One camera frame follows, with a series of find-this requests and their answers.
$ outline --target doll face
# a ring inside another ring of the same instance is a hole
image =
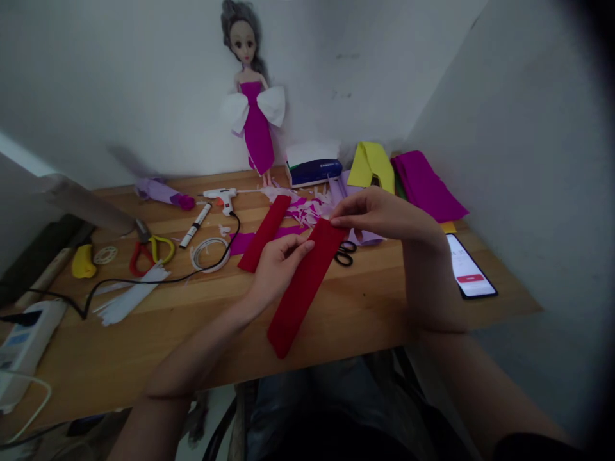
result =
[[[256,40],[250,24],[245,21],[237,21],[231,27],[231,47],[239,60],[250,65],[256,52]]]

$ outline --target wooden desk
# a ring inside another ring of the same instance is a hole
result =
[[[281,168],[273,176],[288,185]],[[260,180],[254,172],[238,172],[170,181],[183,193],[196,196],[204,190],[235,187],[253,190]],[[307,191],[301,195],[310,198]],[[181,239],[201,211],[190,212],[157,202],[139,202],[132,187],[99,191],[111,203],[141,218],[152,233]],[[242,221],[242,232],[255,232],[265,217],[269,201],[261,193],[240,193],[234,200]],[[296,224],[291,218],[283,226]],[[199,243],[219,236],[218,224],[233,232],[236,220],[225,217],[214,206],[193,238]],[[483,245],[464,222],[457,222],[457,236],[477,264],[497,287],[500,295],[467,302],[472,328],[482,328],[507,318],[540,311],[540,306],[506,267]],[[117,258],[100,266],[93,279],[78,280],[68,267],[53,284],[56,292],[72,296],[81,305],[92,286],[110,277],[132,279],[128,262],[133,253],[136,233],[124,239],[114,238],[105,230],[93,237],[94,250],[113,244]],[[222,254],[212,251],[214,263]],[[167,265],[170,278],[190,273],[189,250],[177,249]],[[57,329],[37,371],[51,384],[53,396],[32,429],[61,421],[130,407],[156,365],[183,339],[211,321],[235,302],[248,288],[252,274],[237,268],[240,256],[234,256],[220,271],[198,274],[188,283],[161,285],[124,321],[103,327],[96,314],[81,321],[72,310]],[[404,274],[401,244],[386,241],[374,247],[361,247],[354,265],[346,268],[332,263],[327,276],[303,322],[299,334],[284,360],[279,360],[267,341],[267,328],[277,304],[270,306],[224,353],[206,387],[242,382],[262,376],[356,356],[405,344],[410,340],[404,299]],[[94,298],[92,307],[119,292]],[[14,433],[32,415],[44,391],[32,385],[15,411],[0,420],[1,433]]]

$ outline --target scissors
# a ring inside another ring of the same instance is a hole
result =
[[[163,237],[153,236],[149,229],[145,225],[145,223],[141,220],[136,220],[136,231],[139,234],[139,241],[135,243],[135,251],[133,252],[132,258],[130,258],[130,272],[137,277],[143,277],[147,271],[149,271],[154,265],[158,262],[158,242],[168,243],[169,253],[166,258],[162,260],[163,264],[167,264],[173,255],[175,254],[175,244],[171,242],[169,239],[165,239]],[[147,244],[152,243],[152,252],[150,253],[147,249]],[[139,256],[143,254],[149,260],[150,266],[147,268],[145,272],[141,272],[137,267],[137,261]]]
[[[350,256],[350,254],[354,253],[356,250],[357,245],[355,245],[349,240],[345,240],[340,244],[340,248],[338,252],[335,253],[335,257],[333,259],[335,259],[335,261],[337,261],[337,263],[341,264],[342,266],[352,266],[354,260],[352,259],[352,256]]]

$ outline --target doll hair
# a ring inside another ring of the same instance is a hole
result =
[[[241,62],[241,59],[237,58],[231,45],[231,27],[238,21],[245,21],[250,24],[250,27],[254,31],[254,39],[256,41],[256,50],[254,51],[254,59],[252,59],[252,69],[262,74],[265,80],[267,80],[265,62],[258,56],[258,49],[261,45],[261,27],[254,11],[252,11],[251,4],[241,1],[234,2],[233,0],[224,0],[222,2],[220,21],[222,22],[224,44],[231,50],[233,56],[235,56],[239,62]]]

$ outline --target hot glue gun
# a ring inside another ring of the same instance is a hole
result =
[[[223,206],[222,212],[224,213],[224,216],[230,216],[231,211],[233,211],[233,203],[231,202],[231,199],[233,197],[237,197],[237,189],[213,189],[203,192],[203,197],[219,198],[222,202],[220,205]]]

